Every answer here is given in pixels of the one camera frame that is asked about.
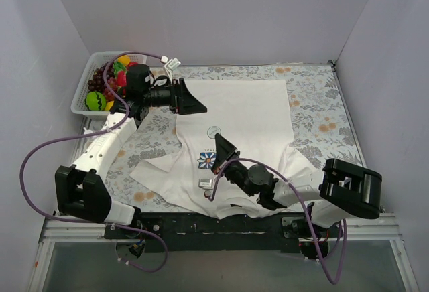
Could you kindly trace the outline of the small round brooch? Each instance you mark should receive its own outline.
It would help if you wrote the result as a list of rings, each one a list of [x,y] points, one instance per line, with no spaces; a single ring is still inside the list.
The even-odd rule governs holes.
[[[207,135],[210,139],[215,139],[216,134],[221,134],[221,129],[218,126],[211,126],[207,130]]]

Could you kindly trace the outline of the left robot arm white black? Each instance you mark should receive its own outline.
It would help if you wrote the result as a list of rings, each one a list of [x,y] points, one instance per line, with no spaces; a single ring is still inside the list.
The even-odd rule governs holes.
[[[207,108],[188,90],[184,79],[160,76],[158,86],[149,66],[136,64],[126,73],[126,85],[86,151],[69,167],[55,174],[58,209],[61,213],[94,223],[135,227],[140,209],[115,201],[104,181],[122,146],[136,132],[151,107],[167,107],[174,114],[205,113]]]

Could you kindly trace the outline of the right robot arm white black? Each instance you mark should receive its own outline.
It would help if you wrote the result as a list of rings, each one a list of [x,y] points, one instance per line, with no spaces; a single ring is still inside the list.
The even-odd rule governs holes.
[[[381,213],[382,176],[376,171],[331,158],[319,171],[286,179],[257,161],[245,167],[236,146],[220,133],[214,139],[216,161],[211,171],[256,197],[268,210],[312,202],[307,213],[311,223],[320,228],[329,228],[349,216],[373,220]]]

